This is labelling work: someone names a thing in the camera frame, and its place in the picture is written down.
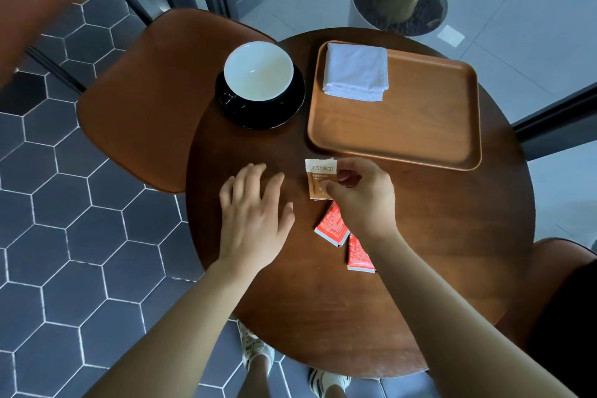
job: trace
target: wooden tabletop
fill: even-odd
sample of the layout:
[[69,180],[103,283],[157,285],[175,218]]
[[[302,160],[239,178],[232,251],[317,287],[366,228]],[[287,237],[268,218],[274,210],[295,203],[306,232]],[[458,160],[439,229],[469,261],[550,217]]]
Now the wooden tabletop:
[[[286,175],[282,201],[296,222],[278,258],[261,271],[235,315],[263,341],[299,362],[355,377],[394,377],[426,367],[408,326],[377,274],[346,269],[346,248],[313,229],[329,201],[311,201],[305,158],[329,157],[307,139],[317,50],[331,39],[426,55],[434,50],[381,31],[333,28],[280,42],[301,69],[305,103],[287,124],[251,131],[229,122],[211,103],[190,150],[187,213],[207,268],[218,257],[218,192],[249,162],[267,164],[265,178]],[[396,223],[410,246],[491,323],[503,314],[528,261],[534,199],[521,148],[505,116],[479,88],[482,163],[460,172],[377,160],[396,189]]]

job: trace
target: hexagonal tile floor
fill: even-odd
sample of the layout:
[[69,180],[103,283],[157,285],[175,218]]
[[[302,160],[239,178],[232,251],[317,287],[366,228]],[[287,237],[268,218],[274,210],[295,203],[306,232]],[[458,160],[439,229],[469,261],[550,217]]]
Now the hexagonal tile floor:
[[[123,0],[80,2],[36,45],[90,85],[143,24]],[[203,274],[184,195],[102,154],[78,127],[77,99],[27,59],[0,90],[0,398],[82,396]],[[234,398],[245,376],[229,320],[195,397]],[[276,353],[272,396],[310,398],[307,377]],[[347,394],[437,396],[424,373],[354,379]]]

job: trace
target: saucer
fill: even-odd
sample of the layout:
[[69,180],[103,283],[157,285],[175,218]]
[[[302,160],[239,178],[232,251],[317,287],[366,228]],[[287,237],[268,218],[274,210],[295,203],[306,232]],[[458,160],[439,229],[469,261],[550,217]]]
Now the saucer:
[[265,101],[243,99],[230,90],[224,70],[215,79],[215,100],[231,122],[249,129],[272,129],[290,120],[303,105],[305,85],[303,75],[294,66],[290,85],[280,95]]

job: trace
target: foot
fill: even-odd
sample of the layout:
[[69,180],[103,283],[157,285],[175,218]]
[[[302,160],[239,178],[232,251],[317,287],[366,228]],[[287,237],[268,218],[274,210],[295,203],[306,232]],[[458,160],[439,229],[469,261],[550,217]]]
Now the foot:
[[335,375],[327,371],[313,369],[309,375],[309,385],[316,396],[324,398],[327,389],[334,385],[340,386],[342,390],[346,391],[351,379],[350,376]]
[[238,321],[238,328],[241,331],[241,345],[243,347],[243,364],[247,371],[251,367],[251,361],[257,356],[265,356],[269,361],[267,367],[267,375],[272,371],[274,350],[273,348],[265,344],[260,340],[257,335],[253,334],[249,329],[245,327],[243,323]]

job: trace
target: tray rim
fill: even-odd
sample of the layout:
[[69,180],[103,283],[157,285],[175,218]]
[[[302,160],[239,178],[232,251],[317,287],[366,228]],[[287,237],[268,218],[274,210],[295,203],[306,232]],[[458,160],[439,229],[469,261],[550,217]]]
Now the tray rim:
[[355,150],[351,150],[350,148],[344,148],[342,150],[331,150],[329,146],[322,145],[321,143],[318,143],[317,140],[315,140],[313,138],[313,134],[312,134],[313,123],[314,123],[314,121],[313,121],[313,114],[315,112],[315,106],[313,104],[313,99],[314,99],[313,96],[315,94],[316,83],[317,83],[317,70],[319,69],[321,57],[323,55],[323,50],[324,50],[325,47],[327,47],[327,45],[329,43],[357,44],[357,45],[361,45],[361,46],[370,46],[369,44],[351,43],[350,41],[342,41],[342,40],[339,40],[339,39],[331,39],[331,40],[328,40],[328,41],[325,41],[324,43],[322,43],[321,46],[318,48],[318,50],[317,50],[317,61],[315,62],[315,72],[313,74],[313,87],[311,88],[311,101],[310,101],[310,106],[309,106],[309,119],[308,119],[308,122],[307,122],[307,137],[313,143],[313,145],[317,146],[318,148],[320,148],[322,150],[335,151],[336,153],[340,153],[340,154],[357,155],[357,156],[362,156],[362,157],[372,157],[372,158],[375,158],[375,159],[383,159],[383,160],[389,160],[389,161],[406,162],[406,163],[409,163],[409,164],[417,164],[417,165],[423,165],[423,166],[427,166],[427,167],[435,167],[435,168],[448,169],[448,170],[458,170],[460,172],[470,172],[470,171],[476,169],[477,167],[479,167],[479,165],[481,165],[481,161],[483,159],[483,143],[482,143],[482,136],[481,136],[481,105],[479,103],[479,79],[477,77],[477,72],[475,71],[475,69],[472,66],[470,66],[468,63],[463,62],[463,61],[451,60],[451,59],[443,58],[443,57],[435,57],[435,56],[432,56],[432,55],[417,54],[417,53],[414,53],[414,52],[408,52],[408,51],[399,50],[399,49],[392,49],[392,48],[389,48],[389,47],[384,47],[384,49],[386,49],[386,50],[392,50],[392,51],[395,51],[395,52],[399,52],[401,54],[419,55],[419,56],[431,59],[432,61],[438,61],[438,62],[445,62],[445,61],[459,62],[460,64],[465,65],[466,67],[468,67],[474,73],[474,77],[475,77],[475,80],[477,82],[476,90],[474,92],[474,102],[475,102],[475,106],[476,106],[476,111],[474,113],[476,115],[475,116],[476,121],[477,121],[476,126],[478,128],[478,136],[479,136],[478,137],[478,139],[479,139],[479,157],[478,157],[478,160],[471,167],[457,167],[457,166],[450,166],[448,164],[436,164],[436,163],[428,163],[428,162],[424,162],[424,161],[417,161],[417,160],[411,160],[411,159],[399,159],[399,158],[383,156],[383,155],[375,154],[375,153],[363,153],[362,151],[355,151]]

